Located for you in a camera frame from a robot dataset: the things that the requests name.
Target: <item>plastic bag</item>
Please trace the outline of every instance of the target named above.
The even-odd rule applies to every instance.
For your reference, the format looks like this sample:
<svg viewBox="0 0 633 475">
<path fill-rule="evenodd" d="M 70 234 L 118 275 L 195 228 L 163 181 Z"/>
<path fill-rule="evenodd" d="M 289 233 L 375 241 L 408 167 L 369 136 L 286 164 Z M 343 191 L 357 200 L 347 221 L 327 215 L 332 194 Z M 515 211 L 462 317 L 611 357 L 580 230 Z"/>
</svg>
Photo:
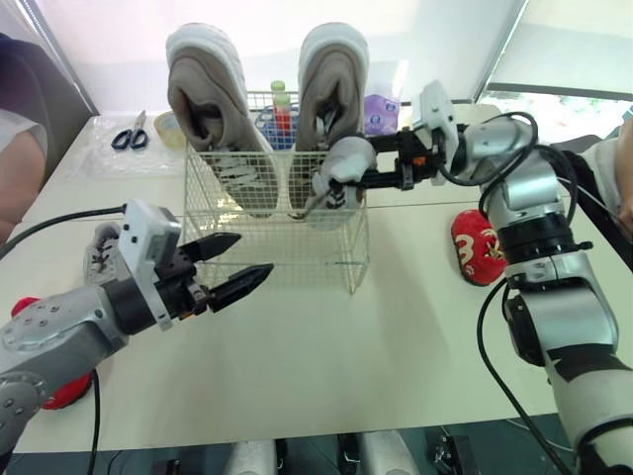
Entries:
<svg viewBox="0 0 633 475">
<path fill-rule="evenodd" d="M 184 174 L 185 151 L 165 146 L 153 126 L 153 117 L 147 117 L 143 129 L 149 137 L 147 146 L 138 149 L 114 150 L 112 139 L 125 129 L 134 126 L 136 116 L 98 116 L 88 124 L 88 136 L 80 136 L 72 147 L 73 156 L 80 156 L 76 165 L 67 170 L 67 180 L 113 179 L 124 177 L 178 176 Z"/>
<path fill-rule="evenodd" d="M 400 95 L 408 61 L 379 61 L 369 65 L 365 88 L 365 134 L 385 136 L 398 131 Z"/>
</svg>

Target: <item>blue scissors handle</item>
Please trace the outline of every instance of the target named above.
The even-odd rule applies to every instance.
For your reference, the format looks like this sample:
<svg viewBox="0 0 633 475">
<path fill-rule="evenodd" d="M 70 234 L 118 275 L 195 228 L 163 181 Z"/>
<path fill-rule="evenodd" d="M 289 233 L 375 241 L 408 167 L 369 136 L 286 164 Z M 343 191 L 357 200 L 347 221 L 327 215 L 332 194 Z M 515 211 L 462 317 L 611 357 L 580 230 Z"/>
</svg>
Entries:
<svg viewBox="0 0 633 475">
<path fill-rule="evenodd" d="M 130 146 L 130 148 L 142 148 L 149 142 L 149 137 L 143 129 L 127 129 L 119 132 L 117 136 L 112 140 L 112 148 L 115 150 L 123 150 Z"/>
</svg>

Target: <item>scissors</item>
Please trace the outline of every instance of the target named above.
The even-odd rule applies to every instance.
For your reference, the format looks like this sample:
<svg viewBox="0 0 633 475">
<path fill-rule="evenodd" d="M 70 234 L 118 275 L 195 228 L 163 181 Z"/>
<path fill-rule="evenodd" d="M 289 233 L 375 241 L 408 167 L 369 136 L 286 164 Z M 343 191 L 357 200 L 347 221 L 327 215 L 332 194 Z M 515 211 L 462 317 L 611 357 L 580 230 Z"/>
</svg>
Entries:
<svg viewBox="0 0 633 475">
<path fill-rule="evenodd" d="M 133 129 L 126 129 L 117 134 L 111 143 L 111 146 L 115 150 L 123 150 L 130 146 L 130 148 L 137 149 L 143 148 L 149 142 L 149 137 L 142 129 L 142 125 L 145 122 L 145 111 L 138 114 L 135 120 L 135 127 Z"/>
</svg>

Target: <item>red object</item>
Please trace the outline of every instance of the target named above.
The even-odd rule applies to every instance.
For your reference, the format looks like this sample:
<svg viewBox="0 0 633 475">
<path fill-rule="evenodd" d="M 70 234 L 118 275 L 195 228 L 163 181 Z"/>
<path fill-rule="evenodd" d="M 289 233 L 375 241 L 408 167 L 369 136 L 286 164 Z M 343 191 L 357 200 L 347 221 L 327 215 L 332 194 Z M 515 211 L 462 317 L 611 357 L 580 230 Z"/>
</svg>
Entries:
<svg viewBox="0 0 633 475">
<path fill-rule="evenodd" d="M 20 312 L 37 302 L 39 299 L 35 297 L 25 297 L 20 299 L 18 303 L 11 309 L 11 317 L 16 317 Z M 90 387 L 90 373 L 83 375 L 79 379 L 66 384 L 59 388 L 48 398 L 48 401 L 42 406 L 44 409 L 61 409 L 71 405 L 79 400 Z"/>
<path fill-rule="evenodd" d="M 507 262 L 499 249 L 497 233 L 478 210 L 463 211 L 451 226 L 459 268 L 474 285 L 489 285 L 503 273 Z"/>
<path fill-rule="evenodd" d="M 275 124 L 277 129 L 283 133 L 290 132 L 290 108 L 287 106 L 277 107 L 273 105 L 273 112 L 275 113 Z"/>
</svg>

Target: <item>robotic arm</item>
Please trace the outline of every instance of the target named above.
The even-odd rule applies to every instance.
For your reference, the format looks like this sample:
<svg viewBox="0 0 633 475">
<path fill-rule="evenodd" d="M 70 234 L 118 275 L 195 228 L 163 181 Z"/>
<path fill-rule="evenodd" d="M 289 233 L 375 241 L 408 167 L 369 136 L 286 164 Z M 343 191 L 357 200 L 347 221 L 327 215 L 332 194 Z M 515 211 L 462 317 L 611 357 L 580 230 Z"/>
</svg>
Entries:
<svg viewBox="0 0 633 475">
<path fill-rule="evenodd" d="M 545 368 L 580 473 L 633 473 L 633 371 L 615 355 L 617 324 L 588 262 L 590 243 L 574 241 L 545 150 L 534 146 L 530 126 L 508 115 L 458 128 L 438 82 L 413 107 L 412 130 L 368 139 L 375 152 L 398 152 L 394 171 L 363 169 L 360 180 L 344 183 L 332 175 L 330 186 L 480 184 L 508 261 L 505 277 L 518 292 L 504 305 L 516 353 Z M 521 150 L 529 155 L 491 183 Z"/>
<path fill-rule="evenodd" d="M 11 453 L 49 395 L 126 346 L 130 335 L 154 324 L 167 330 L 172 319 L 207 308 L 217 312 L 272 270 L 248 267 L 208 289 L 195 281 L 195 262 L 222 254 L 240 236 L 218 233 L 177 246 L 180 230 L 168 210 L 130 201 L 119 238 L 128 278 L 39 300 L 0 329 L 0 454 Z"/>
</svg>

